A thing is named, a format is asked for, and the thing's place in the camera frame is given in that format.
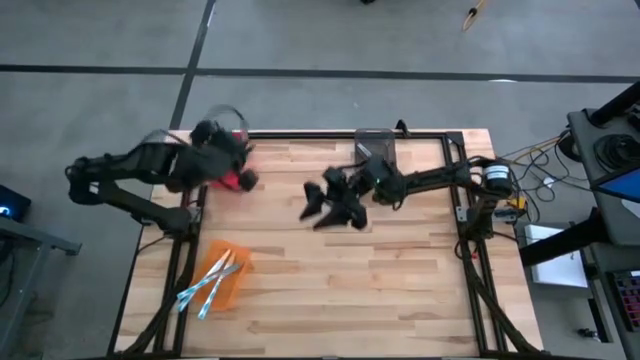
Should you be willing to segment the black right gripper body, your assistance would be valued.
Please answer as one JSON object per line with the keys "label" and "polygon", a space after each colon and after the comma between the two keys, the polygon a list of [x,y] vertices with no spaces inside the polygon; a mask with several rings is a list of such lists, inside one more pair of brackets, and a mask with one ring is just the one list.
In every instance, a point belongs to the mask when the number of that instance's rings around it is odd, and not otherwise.
{"label": "black right gripper body", "polygon": [[330,166],[323,173],[326,196],[332,201],[344,197],[359,200],[372,192],[372,200],[381,205],[402,205],[405,182],[394,163],[373,157],[351,165]]}

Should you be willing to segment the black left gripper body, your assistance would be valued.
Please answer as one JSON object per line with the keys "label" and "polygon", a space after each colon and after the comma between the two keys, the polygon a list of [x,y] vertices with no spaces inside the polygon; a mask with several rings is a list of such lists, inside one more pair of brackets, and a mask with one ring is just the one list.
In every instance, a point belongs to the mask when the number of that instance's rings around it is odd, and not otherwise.
{"label": "black left gripper body", "polygon": [[192,130],[192,145],[204,154],[205,173],[211,182],[230,171],[245,171],[249,139],[238,140],[232,135],[233,131],[217,122],[199,122]]}

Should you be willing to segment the blue-patterned knife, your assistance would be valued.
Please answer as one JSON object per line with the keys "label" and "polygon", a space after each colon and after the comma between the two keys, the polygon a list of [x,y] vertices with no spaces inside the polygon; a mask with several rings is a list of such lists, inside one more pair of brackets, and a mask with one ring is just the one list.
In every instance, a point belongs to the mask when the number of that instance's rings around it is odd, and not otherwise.
{"label": "blue-patterned knife", "polygon": [[[230,268],[230,273],[229,273],[228,275],[232,274],[233,272],[235,272],[235,271],[236,271],[236,270],[238,270],[239,268],[240,268],[240,266],[239,266],[238,264],[235,264],[233,267],[231,267],[231,268]],[[217,276],[215,276],[211,281],[215,280],[215,283],[216,283],[216,278],[217,278]],[[189,302],[191,301],[191,299],[192,299],[193,297],[191,297],[191,298],[186,298],[186,299],[184,299],[184,300],[179,300],[179,302],[178,302],[178,311],[179,311],[179,312],[182,312],[182,311],[187,307],[187,305],[189,304]]]}

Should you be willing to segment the orange translucent plastic bin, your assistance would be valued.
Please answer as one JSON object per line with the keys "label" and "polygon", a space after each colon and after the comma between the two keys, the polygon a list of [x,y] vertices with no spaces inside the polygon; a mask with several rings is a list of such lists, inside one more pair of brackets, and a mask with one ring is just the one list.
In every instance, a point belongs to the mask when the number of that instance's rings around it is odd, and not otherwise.
{"label": "orange translucent plastic bin", "polygon": [[235,245],[224,240],[213,240],[209,243],[204,256],[197,261],[191,284],[195,285],[199,282],[227,249],[236,254],[234,265],[238,264],[240,268],[224,278],[210,306],[210,312],[226,311],[234,306],[239,288],[244,281],[245,275],[251,269],[251,251],[247,247]]}

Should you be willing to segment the reddish pink plastic bin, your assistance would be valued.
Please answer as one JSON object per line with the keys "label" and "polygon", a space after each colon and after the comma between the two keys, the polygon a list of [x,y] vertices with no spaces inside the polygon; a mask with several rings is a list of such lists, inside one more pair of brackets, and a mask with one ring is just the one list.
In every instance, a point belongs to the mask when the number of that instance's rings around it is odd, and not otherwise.
{"label": "reddish pink plastic bin", "polygon": [[[232,135],[238,140],[248,140],[249,136],[246,131],[234,130]],[[230,171],[223,177],[214,180],[209,185],[215,189],[226,189],[235,192],[247,192],[248,188],[243,184],[242,176],[244,173]]]}

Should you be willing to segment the grey translucent plastic bin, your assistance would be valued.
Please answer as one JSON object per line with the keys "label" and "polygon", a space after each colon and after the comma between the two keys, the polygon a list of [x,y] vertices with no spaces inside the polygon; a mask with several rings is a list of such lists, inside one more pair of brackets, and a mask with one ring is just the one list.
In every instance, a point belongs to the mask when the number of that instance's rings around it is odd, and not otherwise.
{"label": "grey translucent plastic bin", "polygon": [[[372,156],[368,159],[356,154],[356,144],[362,143]],[[391,129],[357,129],[354,133],[354,163],[362,165],[366,162],[384,162],[390,166],[397,165],[395,133]]]}

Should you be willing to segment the black support bar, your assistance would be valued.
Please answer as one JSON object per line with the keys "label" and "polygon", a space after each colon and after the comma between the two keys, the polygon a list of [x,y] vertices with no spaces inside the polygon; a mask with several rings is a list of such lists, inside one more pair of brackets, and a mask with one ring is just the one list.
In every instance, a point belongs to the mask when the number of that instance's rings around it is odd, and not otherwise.
{"label": "black support bar", "polygon": [[521,248],[520,258],[524,267],[530,267],[608,241],[602,214],[598,208],[593,208],[586,220]]}

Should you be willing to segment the grey side desk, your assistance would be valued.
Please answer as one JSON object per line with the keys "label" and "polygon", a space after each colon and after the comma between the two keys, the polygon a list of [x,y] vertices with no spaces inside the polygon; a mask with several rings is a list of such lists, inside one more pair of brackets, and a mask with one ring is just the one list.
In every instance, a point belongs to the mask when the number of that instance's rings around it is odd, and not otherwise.
{"label": "grey side desk", "polygon": [[63,251],[66,255],[76,256],[79,254],[82,244],[64,240],[2,217],[0,217],[0,235],[9,237],[15,242],[30,242],[35,246],[32,258],[26,261],[24,274],[18,275],[17,268],[14,268],[14,282],[7,302],[0,306],[0,360],[8,360],[31,296],[43,273],[50,252],[56,249]]}

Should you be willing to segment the white box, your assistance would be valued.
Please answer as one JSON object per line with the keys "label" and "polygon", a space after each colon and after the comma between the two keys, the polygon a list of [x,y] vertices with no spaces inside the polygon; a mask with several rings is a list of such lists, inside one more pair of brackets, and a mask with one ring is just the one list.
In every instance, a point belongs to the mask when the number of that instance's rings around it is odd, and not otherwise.
{"label": "white box", "polygon": [[[540,225],[525,225],[524,237],[527,245],[556,235],[559,228]],[[530,267],[534,283],[544,285],[587,288],[588,281],[583,269],[583,258],[579,250]]]}

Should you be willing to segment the grey equipment cart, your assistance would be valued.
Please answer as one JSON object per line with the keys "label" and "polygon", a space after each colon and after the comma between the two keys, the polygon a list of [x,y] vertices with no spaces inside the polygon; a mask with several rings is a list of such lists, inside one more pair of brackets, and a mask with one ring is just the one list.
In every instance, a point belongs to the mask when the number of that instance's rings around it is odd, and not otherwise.
{"label": "grey equipment cart", "polygon": [[605,175],[640,165],[640,81],[597,109],[569,113],[567,120],[611,241],[640,246],[640,219],[619,198],[595,189]]}

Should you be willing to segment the black device with blue light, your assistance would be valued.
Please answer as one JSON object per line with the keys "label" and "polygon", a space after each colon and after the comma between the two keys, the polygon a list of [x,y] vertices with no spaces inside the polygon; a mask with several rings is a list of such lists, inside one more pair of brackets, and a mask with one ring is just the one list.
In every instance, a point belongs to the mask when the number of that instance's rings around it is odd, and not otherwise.
{"label": "black device with blue light", "polygon": [[30,206],[31,200],[28,197],[0,185],[0,217],[23,222]]}

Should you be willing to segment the blue flat panel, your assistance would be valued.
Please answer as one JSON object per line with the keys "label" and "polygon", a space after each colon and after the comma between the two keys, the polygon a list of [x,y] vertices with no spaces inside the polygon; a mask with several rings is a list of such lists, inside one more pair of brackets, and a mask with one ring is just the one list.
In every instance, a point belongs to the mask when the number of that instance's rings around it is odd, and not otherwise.
{"label": "blue flat panel", "polygon": [[598,180],[595,189],[619,198],[623,207],[640,219],[640,165],[605,175]]}

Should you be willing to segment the black keyboard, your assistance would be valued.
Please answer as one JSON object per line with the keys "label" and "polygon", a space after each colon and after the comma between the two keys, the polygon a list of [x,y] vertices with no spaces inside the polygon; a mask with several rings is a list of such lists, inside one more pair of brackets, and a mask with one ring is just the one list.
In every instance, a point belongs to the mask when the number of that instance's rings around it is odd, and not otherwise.
{"label": "black keyboard", "polygon": [[640,270],[610,274],[618,309],[629,332],[640,332]]}

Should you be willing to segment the black aluminium table frame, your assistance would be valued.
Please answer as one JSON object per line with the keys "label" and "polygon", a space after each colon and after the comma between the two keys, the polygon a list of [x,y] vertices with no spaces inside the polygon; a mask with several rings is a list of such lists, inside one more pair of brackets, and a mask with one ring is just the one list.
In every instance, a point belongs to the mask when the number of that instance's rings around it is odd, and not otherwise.
{"label": "black aluminium table frame", "polygon": [[[303,185],[354,159],[350,130],[254,131],[246,194],[211,189],[196,246],[152,227],[140,238],[107,355],[116,360],[216,358],[456,358],[539,354],[538,324],[511,231],[472,251],[456,210],[471,193],[409,196],[393,210],[367,204],[367,227],[314,231],[299,216]],[[232,307],[200,318],[171,309],[158,339],[131,345],[159,308],[170,278],[212,243],[247,247]]]}

